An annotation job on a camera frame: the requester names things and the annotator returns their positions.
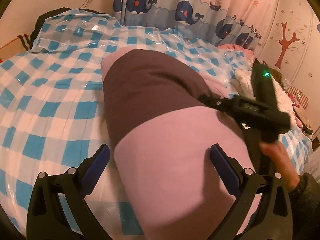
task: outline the blue padding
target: blue padding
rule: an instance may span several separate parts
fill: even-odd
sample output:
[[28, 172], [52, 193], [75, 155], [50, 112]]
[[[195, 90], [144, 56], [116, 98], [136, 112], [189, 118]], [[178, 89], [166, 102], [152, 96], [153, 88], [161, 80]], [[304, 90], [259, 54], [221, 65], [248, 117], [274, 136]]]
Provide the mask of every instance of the blue padding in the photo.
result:
[[80, 195], [84, 198], [90, 195], [96, 186], [104, 168], [107, 166], [110, 160], [110, 149], [108, 146], [104, 146], [98, 155], [95, 157], [81, 181]]
[[228, 162], [228, 156], [221, 149], [219, 144], [214, 144], [210, 148], [210, 160], [216, 168], [228, 193], [232, 196], [240, 196], [240, 179], [236, 171]]

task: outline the hand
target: hand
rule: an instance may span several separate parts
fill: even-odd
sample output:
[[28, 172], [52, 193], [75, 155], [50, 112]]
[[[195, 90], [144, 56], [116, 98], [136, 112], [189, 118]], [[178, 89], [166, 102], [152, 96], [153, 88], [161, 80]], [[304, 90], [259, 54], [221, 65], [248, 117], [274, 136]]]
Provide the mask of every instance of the hand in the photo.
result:
[[288, 191], [293, 191], [298, 186], [300, 177], [295, 171], [283, 144], [278, 141], [273, 144], [260, 142], [259, 146], [262, 153], [276, 164], [276, 171], [282, 175]]

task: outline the bed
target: bed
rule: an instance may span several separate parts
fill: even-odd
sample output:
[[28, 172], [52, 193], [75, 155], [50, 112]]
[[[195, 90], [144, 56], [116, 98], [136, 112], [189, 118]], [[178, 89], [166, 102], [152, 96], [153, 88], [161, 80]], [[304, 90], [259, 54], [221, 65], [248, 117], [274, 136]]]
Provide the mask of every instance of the bed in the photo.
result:
[[[235, 70], [251, 70], [243, 51], [187, 40], [176, 29], [123, 26], [79, 9], [48, 18], [31, 51], [0, 64], [0, 203], [21, 233], [38, 173], [64, 173], [109, 143], [100, 63], [126, 46], [166, 53], [221, 81], [230, 97]], [[298, 127], [279, 140], [301, 173], [311, 141]], [[63, 195], [60, 201], [79, 231]], [[112, 158], [86, 202], [113, 239], [145, 239]]]

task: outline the striped fabric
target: striped fabric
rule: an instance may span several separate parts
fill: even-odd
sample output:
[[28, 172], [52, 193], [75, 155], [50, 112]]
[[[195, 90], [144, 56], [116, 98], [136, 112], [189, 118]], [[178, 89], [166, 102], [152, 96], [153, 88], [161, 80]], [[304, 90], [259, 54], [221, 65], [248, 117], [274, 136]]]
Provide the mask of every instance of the striped fabric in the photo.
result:
[[296, 96], [296, 99], [298, 100], [299, 104], [306, 109], [309, 104], [308, 97], [302, 93], [299, 89], [297, 89], [295, 86], [290, 86], [288, 88], [288, 93], [293, 94]]

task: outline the metal rivet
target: metal rivet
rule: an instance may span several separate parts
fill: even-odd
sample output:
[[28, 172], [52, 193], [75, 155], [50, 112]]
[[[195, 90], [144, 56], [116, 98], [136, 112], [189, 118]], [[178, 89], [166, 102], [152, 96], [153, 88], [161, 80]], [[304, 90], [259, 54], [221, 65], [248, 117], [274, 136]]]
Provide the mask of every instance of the metal rivet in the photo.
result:
[[282, 175], [281, 175], [279, 172], [276, 172], [276, 173], [275, 173], [275, 177], [276, 177], [277, 179], [281, 179], [281, 178], [282, 178]]
[[44, 178], [44, 176], [45, 176], [45, 172], [44, 172], [44, 171], [43, 171], [43, 172], [40, 172], [39, 175], [38, 175], [38, 177], [39, 177], [40, 179]]
[[68, 174], [72, 175], [72, 174], [75, 174], [76, 173], [76, 169], [75, 168], [70, 168], [68, 170]]
[[244, 170], [244, 173], [247, 174], [247, 175], [252, 175], [253, 174], [253, 170], [251, 170], [250, 168], [246, 168]]

